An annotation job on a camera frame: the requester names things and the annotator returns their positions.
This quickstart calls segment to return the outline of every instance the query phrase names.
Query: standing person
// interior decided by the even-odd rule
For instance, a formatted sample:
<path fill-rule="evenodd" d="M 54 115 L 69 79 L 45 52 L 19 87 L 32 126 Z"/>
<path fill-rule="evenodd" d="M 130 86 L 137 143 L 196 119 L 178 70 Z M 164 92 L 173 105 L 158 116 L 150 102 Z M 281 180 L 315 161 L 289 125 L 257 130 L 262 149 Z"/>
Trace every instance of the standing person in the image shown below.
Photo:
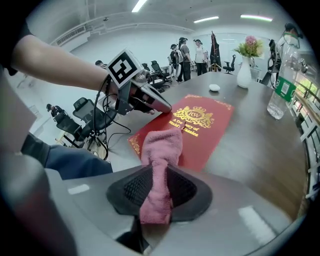
<path fill-rule="evenodd" d="M 181 43 L 181 53 L 183 57 L 183 78 L 184 81 L 188 81 L 191 79 L 191 67 L 190 64 L 192 63 L 192 60 L 190 58 L 190 50 L 188 46 L 186 45 L 187 43 L 187 38 L 180 37 L 179 39 L 179 44 Z"/>
<path fill-rule="evenodd" d="M 171 53 L 170 53 L 170 58 L 172 60 L 172 65 L 173 65 L 173 68 L 176 70 L 177 69 L 177 58 L 176 58 L 176 51 L 175 49 L 177 48 L 177 45 L 176 44 L 171 44 L 171 47 L 170 49 L 172 50 Z"/>
<path fill-rule="evenodd" d="M 184 58 L 182 57 L 182 53 L 180 51 L 181 44 L 182 44 L 182 42 L 179 41 L 179 48 L 177 48 L 177 45 L 174 47 L 178 73 L 179 73 L 179 69 L 180 69 L 178 79 L 176 80 L 177 82 L 182 82 L 182 75 L 184 74 Z"/>
<path fill-rule="evenodd" d="M 207 73 L 207 61 L 208 61 L 208 51 L 204 49 L 202 46 L 202 42 L 197 39 L 194 40 L 196 45 L 196 52 L 195 52 L 195 64 L 196 69 L 198 72 L 198 76 Z"/>
<path fill-rule="evenodd" d="M 302 34 L 298 33 L 297 27 L 292 23 L 285 24 L 284 28 L 285 31 L 277 43 L 276 54 L 278 55 L 278 60 L 280 60 L 280 63 L 283 60 L 283 54 L 287 51 L 290 45 L 299 45 L 299 38 L 303 38 Z M 276 80 L 278 80 L 278 76 L 279 72 L 276 73 Z"/>

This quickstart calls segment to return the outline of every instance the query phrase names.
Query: pink towel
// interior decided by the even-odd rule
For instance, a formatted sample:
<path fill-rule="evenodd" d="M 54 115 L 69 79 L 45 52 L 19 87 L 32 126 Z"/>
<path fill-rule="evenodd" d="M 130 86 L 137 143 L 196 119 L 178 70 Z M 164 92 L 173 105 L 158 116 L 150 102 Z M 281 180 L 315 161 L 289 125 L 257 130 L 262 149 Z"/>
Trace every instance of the pink towel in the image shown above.
<path fill-rule="evenodd" d="M 182 152 L 182 130 L 151 131 L 144 139 L 143 165 L 152 165 L 152 188 L 140 208 L 141 224 L 168 224 L 172 204 L 167 187 L 168 164 L 177 165 Z"/>

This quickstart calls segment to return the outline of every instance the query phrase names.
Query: red book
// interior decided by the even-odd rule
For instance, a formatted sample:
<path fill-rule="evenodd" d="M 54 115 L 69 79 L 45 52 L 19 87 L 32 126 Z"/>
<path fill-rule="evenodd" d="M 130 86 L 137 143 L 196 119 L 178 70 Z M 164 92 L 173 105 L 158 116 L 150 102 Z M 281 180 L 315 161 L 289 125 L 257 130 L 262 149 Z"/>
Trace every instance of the red book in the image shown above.
<path fill-rule="evenodd" d="M 200 172 L 225 133 L 233 111 L 234 107 L 224 102 L 189 94 L 174 104 L 170 113 L 162 113 L 128 141 L 141 158 L 149 132 L 181 128 L 183 148 L 178 166 Z"/>

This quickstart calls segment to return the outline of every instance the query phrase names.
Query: ceiling light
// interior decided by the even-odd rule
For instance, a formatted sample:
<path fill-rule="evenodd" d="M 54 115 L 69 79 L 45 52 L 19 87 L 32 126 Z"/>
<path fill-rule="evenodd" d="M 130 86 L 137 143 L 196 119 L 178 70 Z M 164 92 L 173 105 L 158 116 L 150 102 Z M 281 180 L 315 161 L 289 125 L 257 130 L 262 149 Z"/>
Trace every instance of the ceiling light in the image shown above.
<path fill-rule="evenodd" d="M 219 17 L 214 16 L 214 17 L 210 17 L 210 18 L 203 18 L 203 19 L 195 20 L 194 23 L 205 22 L 205 21 L 216 20 L 216 19 L 219 19 Z"/>
<path fill-rule="evenodd" d="M 265 22 L 272 22 L 272 18 L 263 17 L 263 16 L 257 16 L 257 15 L 245 15 L 245 14 L 241 14 L 240 17 L 241 17 L 241 18 L 244 18 L 244 19 L 255 19 L 255 20 L 261 20 L 261 21 L 265 21 Z"/>
<path fill-rule="evenodd" d="M 137 12 L 140 10 L 140 8 L 145 4 L 146 1 L 147 1 L 147 0 L 139 0 L 139 1 L 136 3 L 135 7 L 133 8 L 132 12 L 133 12 L 133 13 L 137 13 Z"/>

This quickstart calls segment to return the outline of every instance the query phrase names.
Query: flower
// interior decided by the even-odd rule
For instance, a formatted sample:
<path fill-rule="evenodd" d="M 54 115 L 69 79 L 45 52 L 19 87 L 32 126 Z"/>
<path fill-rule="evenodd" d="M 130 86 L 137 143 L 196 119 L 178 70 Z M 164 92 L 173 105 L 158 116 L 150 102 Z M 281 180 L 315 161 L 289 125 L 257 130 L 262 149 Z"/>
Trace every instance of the flower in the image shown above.
<path fill-rule="evenodd" d="M 263 41 L 257 40 L 253 35 L 248 35 L 245 42 L 239 43 L 234 51 L 244 57 L 260 57 L 264 53 Z"/>
<path fill-rule="evenodd" d="M 257 41 L 257 39 L 253 35 L 248 35 L 245 38 L 245 43 L 250 46 L 253 46 L 256 41 Z"/>

